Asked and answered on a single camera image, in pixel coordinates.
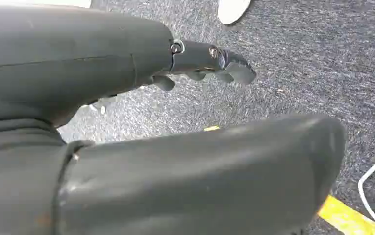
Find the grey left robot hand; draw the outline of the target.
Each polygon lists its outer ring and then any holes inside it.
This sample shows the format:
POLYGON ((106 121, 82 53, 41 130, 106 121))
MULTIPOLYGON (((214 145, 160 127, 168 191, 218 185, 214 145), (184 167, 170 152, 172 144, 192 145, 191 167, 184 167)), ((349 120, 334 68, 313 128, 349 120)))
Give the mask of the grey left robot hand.
POLYGON ((171 74, 249 84, 240 55, 161 22, 87 8, 0 5, 0 235, 299 235, 345 151, 319 114, 134 141, 66 143, 102 98, 171 74))

